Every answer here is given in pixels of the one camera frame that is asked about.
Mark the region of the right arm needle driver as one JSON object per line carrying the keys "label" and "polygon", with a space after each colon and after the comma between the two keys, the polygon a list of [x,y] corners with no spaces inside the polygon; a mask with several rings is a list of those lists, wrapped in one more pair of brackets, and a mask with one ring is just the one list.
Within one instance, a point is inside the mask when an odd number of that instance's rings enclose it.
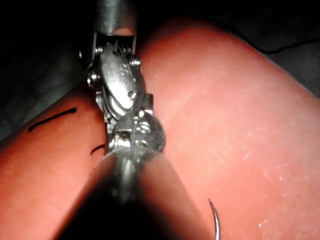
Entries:
{"label": "right arm needle driver", "polygon": [[80,59],[86,63],[87,83],[105,117],[122,117],[142,105],[145,95],[136,37],[92,33]]}

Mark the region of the left arm needle driver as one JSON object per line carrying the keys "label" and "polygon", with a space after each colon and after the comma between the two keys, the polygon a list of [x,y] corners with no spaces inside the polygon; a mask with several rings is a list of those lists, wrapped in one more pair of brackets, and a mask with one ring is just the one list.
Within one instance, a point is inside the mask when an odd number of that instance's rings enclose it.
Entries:
{"label": "left arm needle driver", "polygon": [[161,152],[165,145],[165,131],[159,120],[145,110],[132,110],[116,123],[107,144],[107,151],[141,146]]}

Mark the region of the left arm needle driver jaw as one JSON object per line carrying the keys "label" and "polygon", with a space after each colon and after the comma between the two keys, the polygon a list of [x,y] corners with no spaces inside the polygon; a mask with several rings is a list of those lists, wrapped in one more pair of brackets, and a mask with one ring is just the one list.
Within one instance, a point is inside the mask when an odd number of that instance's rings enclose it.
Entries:
{"label": "left arm needle driver jaw", "polygon": [[154,116],[154,96],[152,94],[139,91],[133,101],[131,113],[135,117],[141,117],[142,114]]}

